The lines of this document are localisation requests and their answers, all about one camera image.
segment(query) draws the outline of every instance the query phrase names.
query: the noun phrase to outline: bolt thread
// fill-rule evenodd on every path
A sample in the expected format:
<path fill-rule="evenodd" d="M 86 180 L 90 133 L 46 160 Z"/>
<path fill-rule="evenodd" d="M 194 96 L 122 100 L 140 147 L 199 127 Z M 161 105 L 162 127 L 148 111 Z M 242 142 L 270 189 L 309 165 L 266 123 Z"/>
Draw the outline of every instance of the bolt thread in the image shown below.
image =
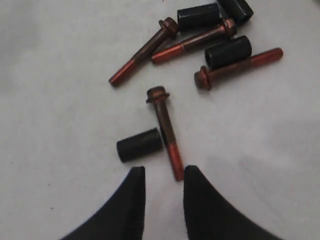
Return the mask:
<path fill-rule="evenodd" d="M 166 62 L 176 56 L 179 56 L 186 52 L 183 44 L 177 44 L 175 46 L 172 46 L 170 48 L 167 48 L 163 51 L 160 51 L 152 56 L 152 62 L 154 64 L 161 64 L 163 62 Z"/>
<path fill-rule="evenodd" d="M 129 60 L 125 65 L 123 65 L 122 68 L 119 69 L 119 71 L 116 72 L 115 75 L 109 79 L 109 83 L 114 87 L 119 86 L 122 81 L 136 69 L 136 67 L 137 63 L 135 59 Z"/>
<path fill-rule="evenodd" d="M 184 164 L 182 162 L 178 145 L 176 143 L 170 143 L 167 146 L 168 154 L 170 157 L 172 170 L 174 173 L 175 180 L 177 182 L 184 180 Z"/>
<path fill-rule="evenodd" d="M 209 80 L 214 83 L 220 78 L 227 77 L 231 74 L 241 73 L 249 69 L 258 68 L 280 60 L 284 53 L 281 48 L 274 48 L 258 55 L 252 56 L 246 60 L 236 62 L 226 67 L 219 68 L 209 72 Z"/>

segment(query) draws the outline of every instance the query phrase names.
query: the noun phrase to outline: bolt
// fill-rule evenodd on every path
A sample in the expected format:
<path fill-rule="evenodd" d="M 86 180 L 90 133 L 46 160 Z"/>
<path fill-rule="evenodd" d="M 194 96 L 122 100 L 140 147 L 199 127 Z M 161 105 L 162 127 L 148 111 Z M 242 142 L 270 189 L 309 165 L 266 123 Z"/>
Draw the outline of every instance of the bolt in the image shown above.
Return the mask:
<path fill-rule="evenodd" d="M 142 47 L 140 50 L 115 74 L 110 78 L 109 83 L 117 87 L 130 74 L 132 74 L 144 60 L 167 39 L 174 39 L 178 32 L 178 24 L 171 18 L 167 17 L 164 21 L 160 20 L 161 29 Z"/>
<path fill-rule="evenodd" d="M 161 64 L 185 52 L 189 52 L 196 47 L 206 44 L 209 41 L 221 39 L 223 37 L 230 39 L 236 33 L 236 24 L 231 18 L 222 20 L 222 22 L 215 28 L 160 51 L 154 54 L 151 59 L 154 64 Z"/>
<path fill-rule="evenodd" d="M 283 55 L 281 48 L 274 48 L 217 70 L 210 71 L 208 67 L 202 66 L 200 71 L 194 74 L 194 81 L 199 89 L 210 90 L 222 77 L 273 63 L 280 60 Z"/>
<path fill-rule="evenodd" d="M 166 99 L 170 96 L 163 86 L 156 86 L 147 91 L 147 103 L 152 103 L 160 125 L 161 135 L 168 151 L 173 173 L 177 182 L 184 180 L 184 165 L 178 149 L 176 136 L 172 127 Z"/>

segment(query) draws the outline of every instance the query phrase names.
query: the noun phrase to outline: gray surface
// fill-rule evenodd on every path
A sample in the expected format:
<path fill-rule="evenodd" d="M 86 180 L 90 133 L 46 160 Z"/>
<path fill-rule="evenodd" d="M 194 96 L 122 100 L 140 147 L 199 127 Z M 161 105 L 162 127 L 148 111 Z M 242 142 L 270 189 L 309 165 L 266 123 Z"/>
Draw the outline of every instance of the gray surface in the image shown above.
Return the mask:
<path fill-rule="evenodd" d="M 239 34 L 281 62 L 208 94 L 197 52 L 151 63 L 119 90 L 108 79 L 158 19 L 209 0 L 1 0 L 0 239 L 57 240 L 89 218 L 130 169 L 115 143 L 157 125 L 146 91 L 164 85 L 185 164 L 237 208 L 288 240 L 320 236 L 320 5 L 249 0 Z M 183 185 L 165 152 L 145 165 L 144 239 L 186 240 Z"/>

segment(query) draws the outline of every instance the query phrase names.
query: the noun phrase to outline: cylindrical spacer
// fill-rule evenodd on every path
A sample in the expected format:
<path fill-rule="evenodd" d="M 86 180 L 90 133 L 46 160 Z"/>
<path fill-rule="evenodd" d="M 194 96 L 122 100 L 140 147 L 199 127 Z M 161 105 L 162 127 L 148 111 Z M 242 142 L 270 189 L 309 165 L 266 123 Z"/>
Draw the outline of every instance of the cylindrical spacer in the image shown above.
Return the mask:
<path fill-rule="evenodd" d="M 220 23 L 218 4 L 195 6 L 177 11 L 180 31 L 187 31 L 202 27 L 214 27 Z"/>
<path fill-rule="evenodd" d="M 126 163 L 162 150 L 163 144 L 158 129 L 154 128 L 118 141 L 116 149 L 121 162 Z"/>
<path fill-rule="evenodd" d="M 205 50 L 205 60 L 211 70 L 218 69 L 250 57 L 252 47 L 246 36 L 241 36 L 226 43 Z"/>
<path fill-rule="evenodd" d="M 245 0 L 217 0 L 229 18 L 232 18 L 237 26 L 245 24 L 254 11 Z"/>

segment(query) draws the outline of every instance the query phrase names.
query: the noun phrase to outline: white floor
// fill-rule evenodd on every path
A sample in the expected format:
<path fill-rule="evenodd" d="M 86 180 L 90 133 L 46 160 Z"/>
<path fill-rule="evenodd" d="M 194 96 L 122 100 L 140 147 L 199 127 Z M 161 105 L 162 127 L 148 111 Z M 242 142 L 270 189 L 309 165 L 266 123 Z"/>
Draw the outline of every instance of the white floor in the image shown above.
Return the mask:
<path fill-rule="evenodd" d="M 320 236 L 320 2 L 248 0 L 239 30 L 253 53 L 281 62 L 210 93 L 193 75 L 199 51 L 147 64 L 118 90 L 108 79 L 158 20 L 210 0 L 0 1 L 0 239 L 57 240 L 93 215 L 131 166 L 145 166 L 145 240 L 186 240 L 183 185 L 165 151 L 132 164 L 115 144 L 158 125 L 149 88 L 168 109 L 186 165 L 198 165 L 253 221 L 288 240 Z"/>

